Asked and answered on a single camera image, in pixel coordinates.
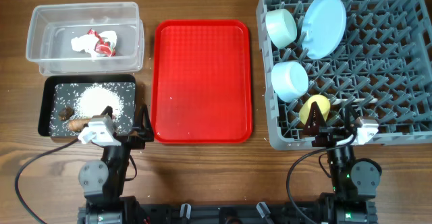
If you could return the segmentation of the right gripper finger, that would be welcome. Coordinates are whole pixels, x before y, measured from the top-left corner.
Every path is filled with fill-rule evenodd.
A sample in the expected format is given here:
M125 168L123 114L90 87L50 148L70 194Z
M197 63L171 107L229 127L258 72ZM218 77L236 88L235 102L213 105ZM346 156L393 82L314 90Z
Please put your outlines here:
M357 128L356 120L358 113L354 110L351 104L344 106L344 127L346 130L354 130Z
M308 119L304 124L302 133L306 136L318 136L322 128L326 128L327 124L317 102L313 102L310 106Z

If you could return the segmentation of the white rice pile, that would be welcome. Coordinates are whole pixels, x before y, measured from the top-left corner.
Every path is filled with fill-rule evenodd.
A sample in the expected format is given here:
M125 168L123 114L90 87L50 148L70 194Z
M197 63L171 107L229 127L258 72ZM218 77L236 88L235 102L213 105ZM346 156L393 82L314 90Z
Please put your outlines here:
M118 93L99 84L86 87L74 103L74 115L89 118L100 115L107 106L113 109L113 116L119 117L124 112L124 100Z

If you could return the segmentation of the yellow cup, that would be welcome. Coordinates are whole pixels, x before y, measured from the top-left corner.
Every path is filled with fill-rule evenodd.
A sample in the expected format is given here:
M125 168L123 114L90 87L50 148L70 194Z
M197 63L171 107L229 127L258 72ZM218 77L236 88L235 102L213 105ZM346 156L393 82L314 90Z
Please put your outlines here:
M303 124L305 124L308 119L311 105L313 103L318 104L324 120L326 120L329 115L330 106L331 106L329 99L320 94L313 95L303 104L303 106L300 109L299 118Z

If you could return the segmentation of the brown food scrap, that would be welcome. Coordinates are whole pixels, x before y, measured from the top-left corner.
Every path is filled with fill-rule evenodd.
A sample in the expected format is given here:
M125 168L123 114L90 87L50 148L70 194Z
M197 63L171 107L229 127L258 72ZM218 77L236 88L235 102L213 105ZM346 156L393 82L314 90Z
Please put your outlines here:
M60 121L67 121L74 114L74 109L70 106L64 107L58 114Z

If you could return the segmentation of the small light blue bowl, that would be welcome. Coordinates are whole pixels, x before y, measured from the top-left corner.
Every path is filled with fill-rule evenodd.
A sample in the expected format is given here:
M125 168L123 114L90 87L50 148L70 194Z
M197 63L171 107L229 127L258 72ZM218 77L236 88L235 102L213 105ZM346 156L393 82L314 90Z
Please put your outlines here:
M271 83L278 97L290 103L308 91L308 75L297 61L277 63L271 71Z

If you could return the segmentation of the red white wrapper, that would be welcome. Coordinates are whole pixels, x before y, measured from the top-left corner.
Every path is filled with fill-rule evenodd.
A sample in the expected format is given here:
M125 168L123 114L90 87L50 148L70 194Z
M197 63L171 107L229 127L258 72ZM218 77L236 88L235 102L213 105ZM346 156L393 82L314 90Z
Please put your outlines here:
M98 33L90 29L86 34L71 40L72 50L84 51L93 59L97 57L113 57L116 55L117 33L113 30Z

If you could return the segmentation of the large light blue plate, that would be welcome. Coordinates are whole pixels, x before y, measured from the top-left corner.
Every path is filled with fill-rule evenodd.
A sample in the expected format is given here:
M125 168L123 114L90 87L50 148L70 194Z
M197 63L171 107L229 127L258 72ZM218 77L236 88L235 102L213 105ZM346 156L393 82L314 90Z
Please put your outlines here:
M302 48L310 59L330 55L340 44L346 28L346 8L341 0L314 0L306 11L301 33Z

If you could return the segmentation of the green bowl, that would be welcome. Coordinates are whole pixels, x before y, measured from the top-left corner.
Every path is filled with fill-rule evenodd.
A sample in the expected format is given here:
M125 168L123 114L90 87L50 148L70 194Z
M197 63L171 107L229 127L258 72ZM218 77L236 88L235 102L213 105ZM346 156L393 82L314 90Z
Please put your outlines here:
M296 40L296 22L288 10L268 11L265 21L269 38L278 49L287 47Z

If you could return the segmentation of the white plastic spoon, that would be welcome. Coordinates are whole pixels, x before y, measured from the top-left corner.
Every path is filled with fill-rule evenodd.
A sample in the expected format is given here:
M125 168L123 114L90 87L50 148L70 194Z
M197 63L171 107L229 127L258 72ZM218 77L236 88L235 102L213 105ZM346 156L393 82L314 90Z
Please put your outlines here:
M349 103L361 103L363 101L366 101L367 103L376 103L378 101L378 99L376 98L372 98L372 99L336 99L334 100L331 105L339 105L345 102L349 102Z

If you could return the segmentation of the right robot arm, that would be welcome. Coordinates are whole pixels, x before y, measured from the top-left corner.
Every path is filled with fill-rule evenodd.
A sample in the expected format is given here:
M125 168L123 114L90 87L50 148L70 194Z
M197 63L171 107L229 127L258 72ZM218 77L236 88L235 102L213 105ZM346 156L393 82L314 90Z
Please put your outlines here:
M333 192L322 193L315 204L312 214L315 223L378 222L373 199L377 195L382 168L371 159L354 156L354 147L369 142L378 127L375 118L359 116L347 105L344 127L330 128L318 103L311 104L304 132L315 137L312 146L325 149L333 186Z

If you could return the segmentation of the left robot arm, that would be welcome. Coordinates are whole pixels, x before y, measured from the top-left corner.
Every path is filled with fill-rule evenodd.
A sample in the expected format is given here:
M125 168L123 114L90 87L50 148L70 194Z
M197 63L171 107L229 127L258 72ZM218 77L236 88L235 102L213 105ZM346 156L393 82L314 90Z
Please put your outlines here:
M78 223L150 223L150 217L135 196L123 197L129 165L136 167L132 150L145 149L155 139L148 108L141 106L131 134L119 136L108 106L83 125L78 139L83 144L103 148L101 159L88 161L81 168L78 180L83 188L86 206L78 211Z

